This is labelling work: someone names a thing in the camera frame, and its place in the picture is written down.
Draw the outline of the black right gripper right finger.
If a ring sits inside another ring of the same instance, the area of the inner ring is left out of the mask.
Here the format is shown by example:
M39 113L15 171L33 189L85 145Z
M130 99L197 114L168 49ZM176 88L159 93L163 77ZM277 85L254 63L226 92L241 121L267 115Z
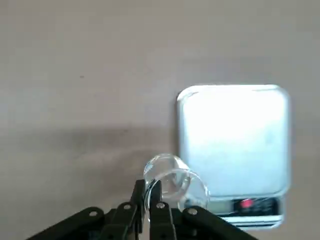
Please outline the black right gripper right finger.
M162 183L150 190L151 240L255 240L256 238L200 206L183 211L162 200Z

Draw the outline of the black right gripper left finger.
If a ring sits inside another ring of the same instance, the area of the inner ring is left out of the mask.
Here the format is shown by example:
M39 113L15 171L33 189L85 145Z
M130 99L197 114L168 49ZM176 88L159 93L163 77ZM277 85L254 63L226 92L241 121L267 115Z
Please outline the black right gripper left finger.
M135 182L129 201L105 213L87 207L31 236L30 240L137 240L144 219L145 181Z

